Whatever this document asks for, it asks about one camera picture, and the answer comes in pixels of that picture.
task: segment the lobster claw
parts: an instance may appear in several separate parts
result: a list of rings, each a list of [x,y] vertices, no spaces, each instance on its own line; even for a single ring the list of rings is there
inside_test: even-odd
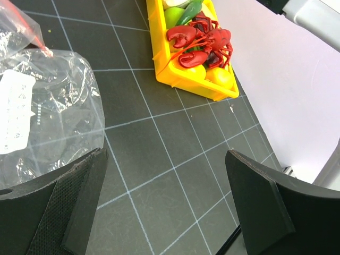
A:
[[[171,41],[176,40],[174,48],[183,48],[192,43],[196,38],[196,28],[189,25],[178,25],[177,27],[170,28],[166,32],[166,39]]]
[[[179,56],[178,62],[184,68],[192,68],[203,64],[208,59],[208,56],[209,54],[206,52],[194,50]]]

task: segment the green pepper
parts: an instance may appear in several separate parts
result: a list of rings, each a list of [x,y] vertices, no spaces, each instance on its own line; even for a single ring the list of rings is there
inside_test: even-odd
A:
[[[185,25],[189,20],[195,17],[202,10],[203,0],[193,0],[187,8],[185,8],[184,13],[177,21],[176,26]]]

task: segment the yellow basket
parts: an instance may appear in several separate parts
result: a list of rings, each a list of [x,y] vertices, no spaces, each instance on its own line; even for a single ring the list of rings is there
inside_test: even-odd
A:
[[[203,3],[210,9],[217,20],[215,8],[211,0],[204,0]],[[225,89],[220,85],[204,79],[197,79],[194,74],[188,74],[187,72],[179,70],[173,64],[169,64],[158,74],[171,58],[170,45],[165,37],[167,29],[162,0],[147,0],[147,8],[157,81],[170,85],[171,87],[180,88],[213,99],[214,101],[222,100],[226,97],[236,98],[239,96],[239,89],[231,65],[226,67],[226,70],[232,75],[232,79],[230,80],[232,86],[230,86],[230,84],[228,86],[229,88],[231,87],[231,89]]]

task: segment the plastic bag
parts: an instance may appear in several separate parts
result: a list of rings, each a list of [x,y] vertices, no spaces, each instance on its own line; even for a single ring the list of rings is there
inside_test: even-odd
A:
[[[16,132],[28,135],[26,148],[0,155],[0,189],[34,179],[103,147],[104,112],[90,65],[74,52],[54,50],[52,53],[53,57],[48,57],[40,49],[25,49],[0,62],[0,103],[3,104],[0,137],[3,139],[5,134],[7,139],[7,142],[0,139],[0,151],[10,146],[20,147],[20,141],[16,140],[20,137],[13,136]],[[15,98],[4,98],[4,88],[9,86],[2,83],[9,72],[12,72],[10,94],[16,93]],[[16,81],[22,74],[28,80],[35,78],[31,93],[20,90],[29,87],[25,81]],[[27,105],[20,102],[27,101],[30,95],[29,110],[23,112]],[[29,121],[28,130],[25,120]]]
[[[40,25],[9,0],[0,0],[0,61],[30,43],[45,48]]]

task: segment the lobster antenna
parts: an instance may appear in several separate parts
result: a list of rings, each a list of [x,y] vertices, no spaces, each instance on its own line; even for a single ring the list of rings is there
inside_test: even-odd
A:
[[[205,42],[201,42],[201,43],[197,43],[198,41],[201,41],[201,40],[203,40],[203,39],[205,39],[206,38],[206,36],[203,36],[202,38],[200,38],[200,39],[198,39],[198,40],[196,40],[196,41],[193,41],[192,43],[190,43],[189,45],[188,45],[188,47],[187,48],[185,48],[185,49],[181,49],[179,52],[177,52],[176,54],[174,54],[171,58],[170,58],[170,60],[168,61],[168,63],[164,66],[164,68],[159,72],[159,73],[157,73],[157,75],[159,75],[160,73],[162,73],[162,71],[164,71],[164,69],[166,69],[166,67],[170,64],[170,62],[172,61],[172,60],[174,60],[175,58],[177,58],[179,55],[181,55],[183,52],[185,52],[188,48],[192,48],[192,47],[195,47],[195,46],[203,46],[203,45],[206,45],[207,44],[207,42],[205,41]]]

